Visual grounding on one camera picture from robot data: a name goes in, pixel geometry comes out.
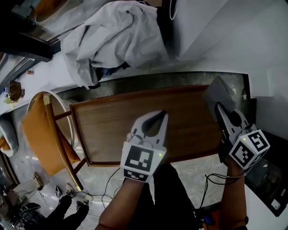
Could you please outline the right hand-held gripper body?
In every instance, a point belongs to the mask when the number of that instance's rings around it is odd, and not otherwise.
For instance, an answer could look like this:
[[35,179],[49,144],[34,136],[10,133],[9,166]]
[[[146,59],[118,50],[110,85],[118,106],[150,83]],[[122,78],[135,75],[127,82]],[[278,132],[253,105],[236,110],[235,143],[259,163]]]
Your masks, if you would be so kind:
[[270,144],[261,129],[236,138],[229,156],[242,170],[247,170],[256,164],[269,150]]

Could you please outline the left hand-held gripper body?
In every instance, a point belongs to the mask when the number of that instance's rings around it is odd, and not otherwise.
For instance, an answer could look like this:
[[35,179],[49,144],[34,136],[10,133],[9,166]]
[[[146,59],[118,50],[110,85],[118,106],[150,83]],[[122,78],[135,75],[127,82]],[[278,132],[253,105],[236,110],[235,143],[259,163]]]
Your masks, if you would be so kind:
[[145,141],[141,136],[129,133],[124,142],[120,168],[123,176],[135,181],[147,182],[156,171],[167,152],[166,147]]

